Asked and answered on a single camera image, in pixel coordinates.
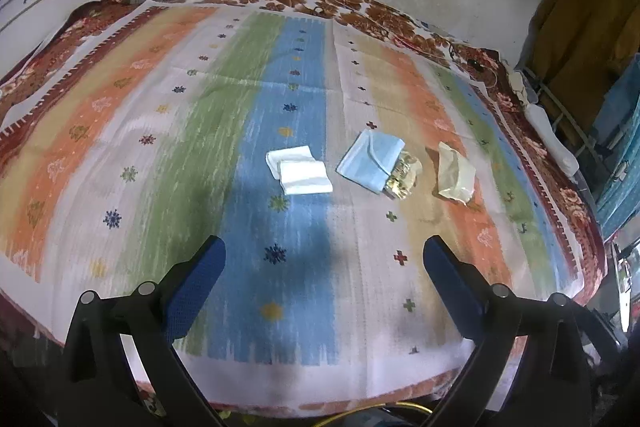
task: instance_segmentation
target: white cloth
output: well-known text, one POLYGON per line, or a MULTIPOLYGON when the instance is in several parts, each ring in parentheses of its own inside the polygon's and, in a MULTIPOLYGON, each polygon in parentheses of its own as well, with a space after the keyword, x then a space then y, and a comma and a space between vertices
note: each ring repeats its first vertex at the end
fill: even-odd
POLYGON ((314 160, 314 157, 311 156, 311 149, 309 149, 309 146, 303 145, 302 147, 292 147, 291 149, 269 151, 266 159, 271 174, 273 174, 273 178, 279 180, 280 170, 278 169, 278 164, 280 162, 314 160))
POLYGON ((324 163, 316 160, 280 162, 280 185, 285 196, 333 192, 324 163))
POLYGON ((317 161, 308 145, 269 151, 266 156, 271 174, 286 196, 291 194, 322 194, 333 192, 324 163, 317 161))

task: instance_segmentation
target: gold foil packet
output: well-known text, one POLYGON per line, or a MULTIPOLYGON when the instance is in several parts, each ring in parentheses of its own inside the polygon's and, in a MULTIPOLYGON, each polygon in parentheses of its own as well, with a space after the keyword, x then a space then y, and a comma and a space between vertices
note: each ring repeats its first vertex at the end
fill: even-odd
POLYGON ((411 153, 402 150, 389 179, 386 181, 386 192, 399 200, 404 200, 411 194, 412 189, 415 187, 416 178, 421 172, 422 164, 420 160, 411 153))

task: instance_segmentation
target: bed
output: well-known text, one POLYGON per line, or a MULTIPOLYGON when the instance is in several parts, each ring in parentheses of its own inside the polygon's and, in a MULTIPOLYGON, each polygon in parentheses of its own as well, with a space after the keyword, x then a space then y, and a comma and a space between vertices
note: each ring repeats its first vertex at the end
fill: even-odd
POLYGON ((82 291, 159 280, 215 233, 228 261, 175 344, 185 366, 220 409, 322 415, 442 390, 469 356, 421 267, 431 235, 519 296, 585 303, 606 274, 498 55, 375 0, 102 0, 20 67, 0 84, 10 352, 40 336, 42 361, 82 291), (406 200, 335 172, 366 128, 420 159, 406 200), (438 195, 439 142, 477 169, 466 206, 438 195), (302 144, 332 194, 271 178, 265 153, 302 144))

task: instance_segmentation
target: screw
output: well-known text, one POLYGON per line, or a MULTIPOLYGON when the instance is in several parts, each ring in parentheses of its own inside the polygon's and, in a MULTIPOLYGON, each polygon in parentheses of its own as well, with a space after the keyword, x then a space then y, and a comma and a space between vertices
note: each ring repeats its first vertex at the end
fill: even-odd
POLYGON ((138 293, 140 295, 150 295, 156 289, 156 283, 147 281, 138 286, 138 293))
POLYGON ((494 295, 500 298, 505 298, 509 296, 509 293, 511 293, 510 289, 505 286, 504 284, 494 284, 491 287, 491 290, 494 292, 494 295))
POLYGON ((558 306, 564 306, 566 304, 566 297, 561 293, 554 293, 551 298, 558 306))
POLYGON ((92 292, 91 290, 86 291, 80 296, 80 302, 82 302, 82 304, 89 304, 92 300, 94 300, 94 297, 94 292, 92 292))

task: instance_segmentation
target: green stripe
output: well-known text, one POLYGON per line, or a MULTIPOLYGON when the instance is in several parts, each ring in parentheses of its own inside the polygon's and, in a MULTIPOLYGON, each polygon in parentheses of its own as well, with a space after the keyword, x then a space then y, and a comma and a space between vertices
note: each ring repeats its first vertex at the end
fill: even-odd
MULTIPOLYGON (((207 73, 180 138, 164 144, 123 256, 130 285, 159 281, 209 234, 218 233, 244 122, 284 21, 262 13, 247 19, 207 73)), ((205 315, 198 317, 183 346, 194 355, 204 345, 205 315)))
POLYGON ((458 89, 452 73, 444 69, 437 69, 437 77, 445 87, 445 93, 454 103, 463 118, 471 120, 473 125, 468 129, 473 133, 480 149, 483 150, 491 162, 495 185, 504 202, 509 219, 519 227, 526 223, 527 233, 519 233, 520 243, 527 256, 529 268, 534 274, 533 281, 537 295, 549 295, 556 291, 556 279, 546 254, 545 241, 538 229, 531 201, 524 188, 518 182, 511 166, 496 141, 493 129, 482 118, 476 115, 467 97, 458 89))

